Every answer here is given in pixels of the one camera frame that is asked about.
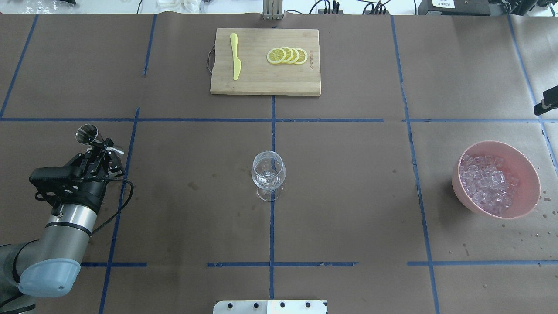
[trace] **glass base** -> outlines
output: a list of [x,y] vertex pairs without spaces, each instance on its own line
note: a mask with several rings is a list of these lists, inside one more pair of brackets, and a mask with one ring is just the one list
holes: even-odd
[[283,184],[282,186],[278,187],[275,190],[264,190],[264,189],[258,188],[257,193],[258,193],[258,196],[266,202],[275,201],[279,196],[281,196],[283,190],[285,189],[284,186],[285,185]]

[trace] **cutting board handle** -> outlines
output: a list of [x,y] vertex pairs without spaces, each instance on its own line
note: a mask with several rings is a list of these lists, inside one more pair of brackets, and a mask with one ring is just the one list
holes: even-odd
[[[213,64],[211,64],[211,55],[213,55]],[[209,74],[213,74],[214,66],[215,66],[215,45],[213,45],[213,48],[211,48],[211,50],[208,53],[207,67],[208,67]]]

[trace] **wine glass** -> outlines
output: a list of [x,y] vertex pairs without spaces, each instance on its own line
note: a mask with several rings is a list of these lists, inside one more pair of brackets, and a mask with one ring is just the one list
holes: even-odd
[[254,158],[252,180],[258,187],[258,196],[266,201],[275,201],[283,191],[286,169],[283,159],[274,151],[264,151]]

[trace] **table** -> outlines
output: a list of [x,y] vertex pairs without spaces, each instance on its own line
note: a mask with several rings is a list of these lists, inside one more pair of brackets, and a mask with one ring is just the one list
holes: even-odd
[[[126,148],[136,192],[91,239],[73,291],[39,313],[270,298],[326,299],[331,313],[554,312],[558,112],[532,107],[558,82],[557,21],[1,15],[2,242],[41,236],[50,209],[27,176],[82,151],[73,136],[90,122]],[[215,29],[274,26],[320,30],[322,95],[211,95]],[[527,217],[487,219],[455,197],[452,168],[481,140],[536,167],[544,198]],[[250,166],[271,149],[287,178],[270,204]],[[109,187],[98,224],[122,197]]]

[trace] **yellow knife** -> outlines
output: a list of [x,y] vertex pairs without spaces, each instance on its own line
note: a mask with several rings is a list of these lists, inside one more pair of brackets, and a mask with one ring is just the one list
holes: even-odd
[[237,33],[230,34],[230,45],[233,48],[233,79],[237,80],[240,75],[240,68],[242,63],[238,58],[238,35]]

